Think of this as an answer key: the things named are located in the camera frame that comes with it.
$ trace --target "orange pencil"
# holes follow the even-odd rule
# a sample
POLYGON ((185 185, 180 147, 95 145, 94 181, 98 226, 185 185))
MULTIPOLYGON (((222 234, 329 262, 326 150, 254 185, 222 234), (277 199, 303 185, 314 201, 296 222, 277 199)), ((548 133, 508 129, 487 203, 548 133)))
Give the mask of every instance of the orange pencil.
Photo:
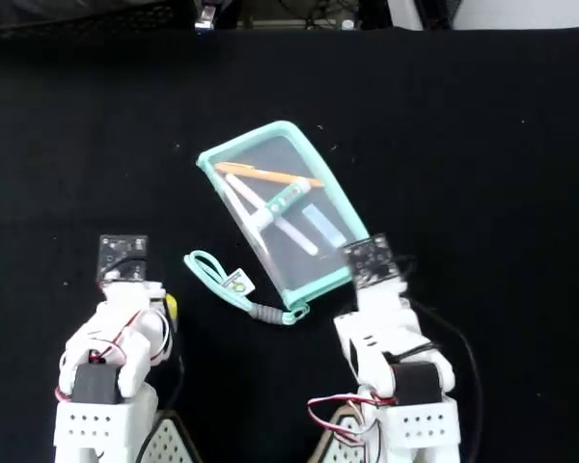
MULTIPOLYGON (((300 178, 300 176, 293 176, 291 174, 284 174, 283 172, 261 171, 253 166, 247 164, 237 164, 234 162, 217 162, 214 165, 217 171, 223 174, 234 174, 235 176, 259 178, 261 180, 275 181, 277 183, 284 183, 289 185, 293 181, 300 178)), ((307 178, 311 186, 322 187, 323 182, 317 178, 307 178)))

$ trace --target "black table surface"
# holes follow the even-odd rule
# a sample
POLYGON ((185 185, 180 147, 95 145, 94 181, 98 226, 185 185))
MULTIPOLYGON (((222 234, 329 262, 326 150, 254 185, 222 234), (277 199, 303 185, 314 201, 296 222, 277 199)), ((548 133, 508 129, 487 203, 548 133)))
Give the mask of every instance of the black table surface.
MULTIPOLYGON (((276 120, 303 130, 371 232, 418 258, 412 294, 472 342, 479 461, 579 457, 579 30, 388 31, 0 41, 0 462, 52 458, 58 359, 100 300, 106 232, 148 234, 150 276, 179 300, 177 408, 204 461, 306 460, 306 400, 355 389, 331 321, 351 288, 277 328, 182 263, 207 250, 276 302, 194 165, 276 120)), ((467 443, 467 358, 424 328, 455 366, 467 443)))

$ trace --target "yellow object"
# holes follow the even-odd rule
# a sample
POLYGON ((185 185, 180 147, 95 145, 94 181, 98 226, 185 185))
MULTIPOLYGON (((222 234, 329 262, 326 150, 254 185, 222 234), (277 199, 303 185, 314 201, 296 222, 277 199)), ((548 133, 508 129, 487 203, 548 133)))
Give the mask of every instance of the yellow object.
MULTIPOLYGON (((287 185, 300 178, 299 176, 293 176, 283 172, 262 171, 260 169, 256 169, 253 166, 249 166, 248 164, 238 164, 235 162, 217 162, 214 165, 214 168, 223 174, 234 174, 235 176, 241 177, 259 178, 260 180, 275 181, 277 183, 285 183, 287 185)), ((307 178, 307 180, 313 187, 324 186, 323 182, 317 178, 307 178)))
POLYGON ((178 323, 178 302, 176 301, 176 298, 169 292, 165 296, 165 301, 167 302, 167 308, 170 311, 170 317, 176 325, 178 323))

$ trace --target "clear pencil case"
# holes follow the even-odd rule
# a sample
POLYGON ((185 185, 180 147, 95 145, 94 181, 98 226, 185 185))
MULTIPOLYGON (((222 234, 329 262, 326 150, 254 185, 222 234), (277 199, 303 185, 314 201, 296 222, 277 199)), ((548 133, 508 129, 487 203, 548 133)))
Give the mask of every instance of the clear pencil case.
POLYGON ((338 248, 369 237, 319 153, 275 122, 203 152, 197 165, 291 310, 349 281, 338 248))

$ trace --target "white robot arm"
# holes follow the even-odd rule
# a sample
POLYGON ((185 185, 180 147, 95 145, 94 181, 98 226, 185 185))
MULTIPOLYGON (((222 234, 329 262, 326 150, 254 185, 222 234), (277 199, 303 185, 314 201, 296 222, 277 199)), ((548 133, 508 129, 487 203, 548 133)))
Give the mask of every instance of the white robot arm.
MULTIPOLYGON (((176 314, 163 285, 144 281, 146 245, 144 236, 101 237, 98 282, 106 300, 67 341, 60 359, 56 463, 140 463, 160 423, 154 420, 156 391, 145 379, 171 354, 176 314)), ((164 429, 173 426, 165 422, 164 429)), ((172 448, 186 452, 178 440, 172 448)), ((154 461, 169 461, 160 457, 154 461)))
POLYGON ((335 318, 342 349, 359 384, 361 440, 367 461, 458 463, 456 402, 446 393, 455 374, 421 331, 402 297, 406 283, 384 236, 345 248, 358 312, 335 318))

